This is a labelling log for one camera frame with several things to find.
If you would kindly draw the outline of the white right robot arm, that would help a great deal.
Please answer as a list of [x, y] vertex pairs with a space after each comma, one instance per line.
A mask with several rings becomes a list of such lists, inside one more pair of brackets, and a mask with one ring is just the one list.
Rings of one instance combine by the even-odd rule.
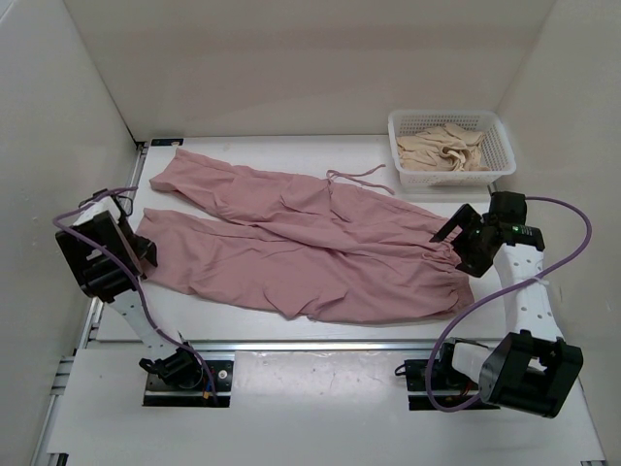
[[[574, 252], [545, 267], [543, 234], [527, 223], [530, 200], [524, 194], [494, 192], [487, 213], [464, 204], [432, 238], [435, 243], [450, 242], [460, 259], [458, 270], [480, 278], [494, 268], [502, 286], [451, 320], [434, 344], [424, 383], [438, 411], [456, 413], [486, 405], [554, 418], [578, 378], [583, 353], [565, 341], [552, 314], [545, 278], [586, 249], [592, 225], [584, 223], [585, 236]], [[504, 301], [507, 333], [494, 348], [448, 338], [465, 317], [496, 299]], [[441, 384], [456, 388], [469, 379], [477, 387], [476, 395], [455, 406], [438, 402], [432, 383], [436, 362]]]

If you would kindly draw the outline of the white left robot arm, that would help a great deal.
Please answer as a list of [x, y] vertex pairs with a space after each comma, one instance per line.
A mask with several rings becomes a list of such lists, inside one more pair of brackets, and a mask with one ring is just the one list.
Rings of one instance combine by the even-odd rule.
[[147, 308], [142, 279], [147, 266], [157, 265], [157, 247], [129, 224], [133, 190], [97, 191], [76, 210], [55, 217], [55, 241], [81, 291], [122, 316], [150, 351], [140, 367], [166, 385], [190, 389], [201, 383], [204, 366]]

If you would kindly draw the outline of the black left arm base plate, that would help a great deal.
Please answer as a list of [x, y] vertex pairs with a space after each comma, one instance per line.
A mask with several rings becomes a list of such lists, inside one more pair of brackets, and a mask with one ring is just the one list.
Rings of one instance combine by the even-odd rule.
[[207, 360], [212, 379], [199, 363], [176, 354], [155, 361], [142, 358], [147, 372], [143, 405], [162, 408], [229, 408], [234, 376], [233, 360]]

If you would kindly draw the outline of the pink trousers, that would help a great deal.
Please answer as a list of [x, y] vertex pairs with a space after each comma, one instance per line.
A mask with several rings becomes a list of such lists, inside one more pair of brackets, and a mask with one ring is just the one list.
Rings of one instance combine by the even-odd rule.
[[459, 312], [474, 295], [443, 220], [384, 186], [259, 171], [177, 150], [150, 182], [199, 210], [145, 209], [154, 282], [287, 318], [384, 324]]

